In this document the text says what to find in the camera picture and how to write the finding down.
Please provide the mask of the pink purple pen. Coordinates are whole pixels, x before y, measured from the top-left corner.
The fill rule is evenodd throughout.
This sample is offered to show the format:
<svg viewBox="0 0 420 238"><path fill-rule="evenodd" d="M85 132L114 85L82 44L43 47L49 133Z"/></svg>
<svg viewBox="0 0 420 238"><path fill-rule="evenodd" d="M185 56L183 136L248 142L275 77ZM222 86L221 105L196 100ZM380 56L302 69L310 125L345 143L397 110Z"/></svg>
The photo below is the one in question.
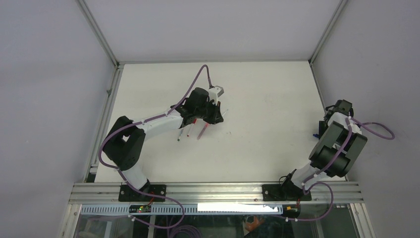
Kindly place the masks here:
<svg viewBox="0 0 420 238"><path fill-rule="evenodd" d="M208 123L206 123L204 126L203 126L203 128L202 128L202 130L200 131L200 133L199 133L199 135L198 135L198 137L197 137L197 140L200 140L201 139L201 137L203 136L203 134L204 134L204 132L205 132L205 130L207 129L207 127L209 126L209 124Z"/></svg>

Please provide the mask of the white pen red tip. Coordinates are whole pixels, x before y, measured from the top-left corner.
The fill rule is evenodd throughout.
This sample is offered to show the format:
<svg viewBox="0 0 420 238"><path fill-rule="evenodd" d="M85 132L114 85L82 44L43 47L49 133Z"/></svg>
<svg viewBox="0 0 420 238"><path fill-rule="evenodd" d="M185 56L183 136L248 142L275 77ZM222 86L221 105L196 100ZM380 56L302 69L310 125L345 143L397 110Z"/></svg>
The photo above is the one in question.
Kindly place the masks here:
<svg viewBox="0 0 420 238"><path fill-rule="evenodd" d="M194 125L195 125L196 122L197 122L197 119L194 119L193 123L191 124L190 128L187 131L187 137L190 137L191 132L192 132L192 130L193 130Z"/></svg>

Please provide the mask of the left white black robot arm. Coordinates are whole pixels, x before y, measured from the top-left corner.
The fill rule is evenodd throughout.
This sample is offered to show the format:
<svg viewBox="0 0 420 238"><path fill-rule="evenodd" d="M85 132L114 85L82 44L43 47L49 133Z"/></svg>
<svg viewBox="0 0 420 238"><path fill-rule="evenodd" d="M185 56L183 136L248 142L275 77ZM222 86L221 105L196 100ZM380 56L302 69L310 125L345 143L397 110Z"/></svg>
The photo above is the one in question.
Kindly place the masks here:
<svg viewBox="0 0 420 238"><path fill-rule="evenodd" d="M166 112L142 121L133 121L126 116L119 117L108 133L101 151L131 184L130 195L136 201L144 201L149 196L149 180L139 166L140 155L145 141L157 135L182 129L197 119L208 124L224 121L220 112L221 86L210 89L196 87L190 95Z"/></svg>

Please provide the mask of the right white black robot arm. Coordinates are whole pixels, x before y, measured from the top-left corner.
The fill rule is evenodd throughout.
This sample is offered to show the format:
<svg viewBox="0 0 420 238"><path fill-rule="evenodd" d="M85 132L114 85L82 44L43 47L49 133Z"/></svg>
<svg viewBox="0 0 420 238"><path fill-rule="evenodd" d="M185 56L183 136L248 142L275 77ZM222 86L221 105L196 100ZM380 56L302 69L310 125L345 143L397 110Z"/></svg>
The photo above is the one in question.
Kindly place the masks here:
<svg viewBox="0 0 420 238"><path fill-rule="evenodd" d="M352 103L338 100L326 108L318 124L319 140L309 155L309 163L286 176L280 196L298 200L325 178L344 177L354 165L368 139L353 121Z"/></svg>

